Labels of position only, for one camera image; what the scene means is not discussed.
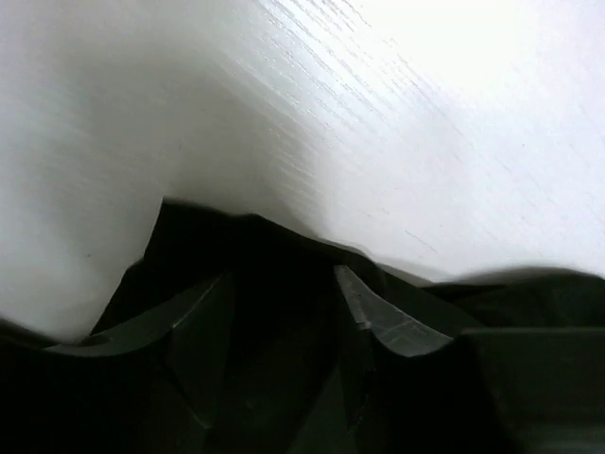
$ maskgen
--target white tabletop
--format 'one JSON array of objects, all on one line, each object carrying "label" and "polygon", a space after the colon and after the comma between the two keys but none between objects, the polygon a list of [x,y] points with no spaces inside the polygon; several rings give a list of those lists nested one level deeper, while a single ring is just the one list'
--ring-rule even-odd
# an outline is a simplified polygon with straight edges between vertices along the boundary
[{"label": "white tabletop", "polygon": [[0,1],[0,317],[94,325],[162,197],[431,281],[605,274],[605,3]]}]

